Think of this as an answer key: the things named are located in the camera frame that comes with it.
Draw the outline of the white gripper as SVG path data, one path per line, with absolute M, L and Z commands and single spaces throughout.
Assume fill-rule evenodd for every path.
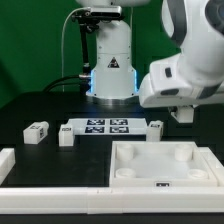
M 192 123 L 194 118 L 194 108 L 192 106 L 170 107 L 169 112 L 178 123 Z

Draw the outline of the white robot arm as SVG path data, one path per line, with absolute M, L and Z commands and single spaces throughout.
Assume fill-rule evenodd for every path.
M 224 0 L 162 0 L 163 28 L 181 52 L 152 62 L 140 84 L 122 9 L 151 0 L 76 1 L 80 27 L 97 33 L 89 98 L 113 104 L 137 97 L 144 108 L 224 103 Z

